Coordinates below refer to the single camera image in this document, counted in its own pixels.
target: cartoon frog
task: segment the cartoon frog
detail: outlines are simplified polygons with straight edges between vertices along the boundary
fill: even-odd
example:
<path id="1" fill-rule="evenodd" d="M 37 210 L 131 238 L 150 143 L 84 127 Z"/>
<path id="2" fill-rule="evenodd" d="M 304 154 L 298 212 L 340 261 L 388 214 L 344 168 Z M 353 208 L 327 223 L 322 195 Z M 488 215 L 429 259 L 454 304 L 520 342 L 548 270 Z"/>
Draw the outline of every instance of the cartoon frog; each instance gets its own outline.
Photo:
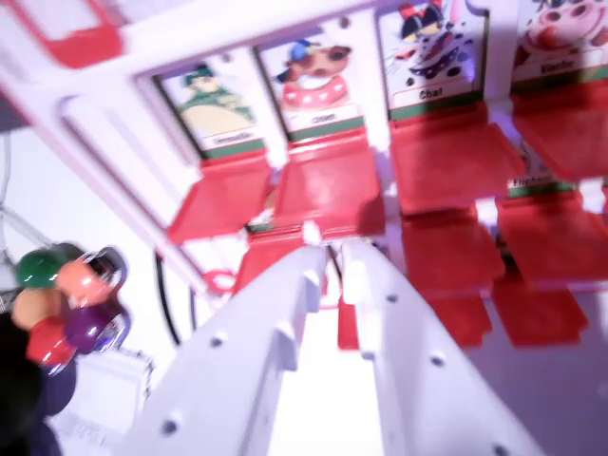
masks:
<path id="1" fill-rule="evenodd" d="M 180 112 L 196 129 L 213 136 L 248 128 L 255 123 L 249 106 L 239 95 L 223 87 L 219 77 L 206 64 L 187 74 L 184 85 L 193 95 L 180 107 Z"/>

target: green stripe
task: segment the green stripe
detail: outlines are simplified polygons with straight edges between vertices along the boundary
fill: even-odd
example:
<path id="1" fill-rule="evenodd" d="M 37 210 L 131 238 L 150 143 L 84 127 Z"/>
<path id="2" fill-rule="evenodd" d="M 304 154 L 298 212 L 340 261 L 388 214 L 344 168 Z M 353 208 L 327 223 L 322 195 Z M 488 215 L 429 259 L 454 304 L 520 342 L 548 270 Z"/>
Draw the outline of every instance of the green stripe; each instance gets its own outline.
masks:
<path id="1" fill-rule="evenodd" d="M 393 121 L 402 121 L 410 117 L 422 116 L 431 112 L 445 109 L 447 107 L 456 107 L 468 105 L 469 103 L 479 102 L 484 99 L 484 93 L 481 90 L 473 92 L 461 93 L 451 97 L 445 97 L 432 102 L 415 104 L 413 106 L 397 107 L 390 111 L 390 119 Z"/>
<path id="2" fill-rule="evenodd" d="M 317 136 L 331 135 L 332 133 L 338 133 L 339 131 L 351 130 L 353 128 L 358 128 L 359 126 L 363 126 L 363 117 L 355 117 L 354 119 L 348 119 L 347 121 L 327 123 L 321 126 L 314 126 L 313 128 L 292 131 L 289 133 L 289 139 L 290 141 L 301 141 Z"/>
<path id="3" fill-rule="evenodd" d="M 569 86 L 571 84 L 591 83 L 608 78 L 608 66 L 594 66 L 592 68 L 579 68 L 576 71 L 541 76 L 535 79 L 527 79 L 513 83 L 513 93 L 525 93 L 532 90 L 543 90 Z"/>
<path id="4" fill-rule="evenodd" d="M 527 185 L 524 187 L 511 188 L 510 198 L 537 197 L 549 193 L 570 192 L 576 190 L 577 186 L 569 182 L 549 182 L 540 185 Z"/>
<path id="5" fill-rule="evenodd" d="M 264 147 L 263 140 L 254 140 L 248 142 L 241 142 L 234 145 L 226 145 L 225 147 L 218 147 L 217 149 L 206 149 L 205 155 L 209 159 L 222 159 L 231 155 L 241 154 L 243 152 L 251 152 L 252 150 L 258 150 Z"/>

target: cartoon cow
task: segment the cartoon cow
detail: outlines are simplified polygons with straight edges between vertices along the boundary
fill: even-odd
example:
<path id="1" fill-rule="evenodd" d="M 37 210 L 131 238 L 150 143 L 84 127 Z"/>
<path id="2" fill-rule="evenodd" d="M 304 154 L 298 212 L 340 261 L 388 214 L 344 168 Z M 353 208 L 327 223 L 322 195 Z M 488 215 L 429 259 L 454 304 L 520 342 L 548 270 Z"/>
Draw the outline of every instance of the cartoon cow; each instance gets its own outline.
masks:
<path id="1" fill-rule="evenodd" d="M 536 16 L 521 39 L 515 67 L 531 54 L 578 52 L 608 42 L 606 0 L 536 0 Z"/>
<path id="2" fill-rule="evenodd" d="M 349 100 L 346 80 L 340 74 L 349 64 L 351 48 L 321 47 L 297 40 L 286 69 L 276 76 L 284 84 L 280 104 L 287 110 L 317 110 L 340 106 Z"/>

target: white surface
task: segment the white surface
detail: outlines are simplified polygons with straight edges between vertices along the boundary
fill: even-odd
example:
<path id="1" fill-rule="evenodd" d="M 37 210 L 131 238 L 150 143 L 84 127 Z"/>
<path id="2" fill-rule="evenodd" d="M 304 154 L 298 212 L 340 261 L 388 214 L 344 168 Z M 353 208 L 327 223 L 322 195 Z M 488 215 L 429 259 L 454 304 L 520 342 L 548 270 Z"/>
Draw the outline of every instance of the white surface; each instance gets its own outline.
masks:
<path id="1" fill-rule="evenodd" d="M 49 418 L 63 456 L 109 456 L 146 398 L 149 360 L 125 352 L 76 359 L 76 390 L 66 408 Z"/>
<path id="2" fill-rule="evenodd" d="M 266 454 L 282 372 L 297 368 L 327 260 L 326 249 L 302 247 L 236 294 L 180 348 L 117 455 Z"/>
<path id="3" fill-rule="evenodd" d="M 403 275 L 367 242 L 346 241 L 342 250 L 345 295 L 374 365 L 385 454 L 486 456 L 495 445 L 545 454 Z"/>

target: character card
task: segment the character card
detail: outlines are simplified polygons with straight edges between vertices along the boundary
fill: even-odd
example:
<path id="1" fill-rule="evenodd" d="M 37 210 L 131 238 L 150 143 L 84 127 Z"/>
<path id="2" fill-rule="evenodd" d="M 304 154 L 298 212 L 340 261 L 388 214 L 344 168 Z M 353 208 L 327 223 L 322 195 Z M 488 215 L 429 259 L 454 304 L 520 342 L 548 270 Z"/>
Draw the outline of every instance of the character card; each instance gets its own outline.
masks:
<path id="1" fill-rule="evenodd" d="M 520 155 L 525 163 L 525 177 L 508 183 L 510 198 L 572 190 L 576 187 L 574 184 L 559 181 L 525 141 L 520 144 Z"/>
<path id="2" fill-rule="evenodd" d="M 236 76 L 198 62 L 156 75 L 154 81 L 204 158 L 263 147 L 255 112 Z"/>
<path id="3" fill-rule="evenodd" d="M 292 141 L 363 124 L 348 43 L 317 31 L 258 48 Z"/>
<path id="4" fill-rule="evenodd" d="M 456 95 L 455 104 L 482 98 L 485 22 L 466 0 L 411 0 L 378 12 L 392 119 Z"/>
<path id="5" fill-rule="evenodd" d="M 513 81 L 547 86 L 547 78 L 565 78 L 564 73 L 571 82 L 605 78 L 607 15 L 608 0 L 521 0 Z M 532 82 L 514 88 L 535 87 Z"/>

